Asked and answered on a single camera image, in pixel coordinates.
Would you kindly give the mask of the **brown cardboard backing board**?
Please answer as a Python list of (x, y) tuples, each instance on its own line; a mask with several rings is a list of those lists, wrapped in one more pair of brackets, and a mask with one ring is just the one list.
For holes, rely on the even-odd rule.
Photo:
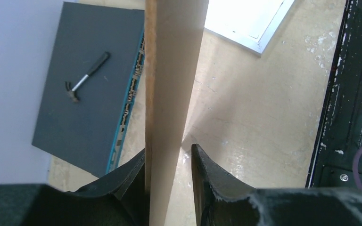
[(145, 2), (145, 224), (148, 226), (165, 223), (208, 4), (206, 0)]

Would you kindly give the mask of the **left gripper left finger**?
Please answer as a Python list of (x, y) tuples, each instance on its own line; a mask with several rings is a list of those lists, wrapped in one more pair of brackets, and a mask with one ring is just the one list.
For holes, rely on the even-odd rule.
[(47, 184), (0, 185), (0, 226), (142, 226), (144, 163), (140, 151), (74, 192)]

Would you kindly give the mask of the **landscape photo print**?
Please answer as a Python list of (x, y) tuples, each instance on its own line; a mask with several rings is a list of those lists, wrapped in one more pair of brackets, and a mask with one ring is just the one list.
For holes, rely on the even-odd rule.
[(205, 28), (223, 28), (253, 39), (260, 38), (285, 3), (284, 0), (211, 0)]

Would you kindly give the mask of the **white picture frame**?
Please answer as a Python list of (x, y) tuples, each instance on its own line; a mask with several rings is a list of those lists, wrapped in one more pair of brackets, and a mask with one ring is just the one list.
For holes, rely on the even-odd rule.
[(261, 56), (294, 0), (210, 0), (205, 28)]

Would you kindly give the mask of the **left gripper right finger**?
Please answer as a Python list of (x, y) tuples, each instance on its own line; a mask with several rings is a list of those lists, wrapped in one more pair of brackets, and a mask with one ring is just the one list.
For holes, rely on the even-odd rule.
[(349, 188), (256, 189), (191, 147), (199, 226), (362, 226), (362, 192)]

